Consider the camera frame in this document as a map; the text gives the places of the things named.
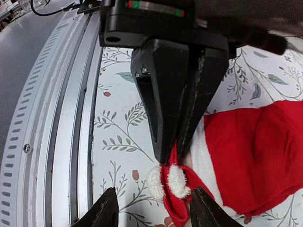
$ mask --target floral tablecloth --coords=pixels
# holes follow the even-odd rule
[[[161,202],[146,186],[155,165],[146,113],[130,73],[130,49],[106,48],[98,82],[92,150],[93,196],[96,201],[115,187],[121,227],[173,227]],[[249,46],[238,50],[208,114],[240,107],[258,108],[277,100],[303,99],[303,56],[283,56]],[[249,227],[302,227],[303,190],[266,213],[238,217]]]

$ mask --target bolt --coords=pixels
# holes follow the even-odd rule
[[[142,68],[141,71],[142,71],[142,73],[148,73],[146,68]]]
[[[30,151],[31,151],[31,147],[30,147],[30,145],[27,143],[26,145],[24,145],[24,147],[23,147],[23,151],[24,151],[24,153],[29,153]]]

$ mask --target white pom-pom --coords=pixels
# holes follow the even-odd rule
[[[161,201],[164,197],[164,189],[163,185],[161,184],[161,167],[155,166],[147,173],[146,179],[147,187],[150,191],[151,196]]]
[[[179,199],[187,197],[191,190],[186,186],[186,177],[183,170],[177,165],[169,168],[168,183],[171,192]]]

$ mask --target gray surface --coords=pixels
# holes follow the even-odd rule
[[[40,11],[57,10],[68,2],[52,2]],[[0,32],[0,163],[21,90],[38,54],[63,14],[38,17],[30,12]]]

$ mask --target black cable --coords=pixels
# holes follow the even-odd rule
[[[54,11],[54,12],[51,12],[51,13],[45,13],[45,14],[42,14],[42,13],[38,13],[35,8],[34,8],[34,0],[30,0],[30,7],[33,11],[33,13],[35,13],[36,15],[40,16],[40,17],[47,17],[47,16],[51,16],[51,15],[54,15],[54,14],[57,14],[57,13],[60,13],[60,12],[66,12],[68,11],[69,9],[77,9],[80,7],[80,4],[74,4],[72,3],[71,5],[65,7],[65,8],[62,8],[60,10],[57,10],[57,11]]]

